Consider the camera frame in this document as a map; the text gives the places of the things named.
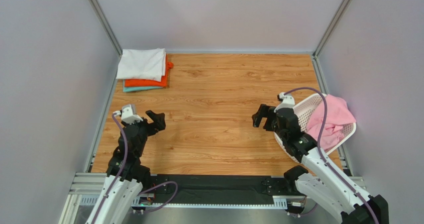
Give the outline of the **pink t shirt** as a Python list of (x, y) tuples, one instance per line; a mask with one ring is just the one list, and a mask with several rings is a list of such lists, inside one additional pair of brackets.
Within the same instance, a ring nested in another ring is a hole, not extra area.
[(325, 152), (329, 152), (345, 138), (342, 132), (344, 126), (355, 123), (356, 119), (349, 111), (344, 99), (327, 95), (325, 100), (327, 103), (326, 120), (323, 119), (324, 104), (320, 103), (309, 118), (306, 133), (314, 139), (317, 139), (321, 126), (324, 123), (320, 146)]

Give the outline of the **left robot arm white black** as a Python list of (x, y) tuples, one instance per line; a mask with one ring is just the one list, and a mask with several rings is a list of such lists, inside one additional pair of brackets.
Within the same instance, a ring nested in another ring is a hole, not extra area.
[(150, 168), (141, 164), (148, 137), (166, 128), (165, 114), (146, 111), (151, 119), (140, 117), (132, 105), (112, 114), (120, 130), (118, 146), (106, 170), (106, 178), (99, 198), (86, 221), (88, 224), (120, 224), (124, 212), (144, 187), (153, 186)]

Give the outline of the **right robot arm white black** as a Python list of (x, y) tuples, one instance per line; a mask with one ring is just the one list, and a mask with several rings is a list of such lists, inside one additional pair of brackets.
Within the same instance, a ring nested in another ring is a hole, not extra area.
[(261, 104), (252, 115), (254, 127), (271, 131), (287, 155), (299, 162), (284, 173), (290, 187), (311, 198), (340, 224), (387, 224), (388, 202), (372, 196), (334, 166), (315, 138), (301, 130), (292, 108)]

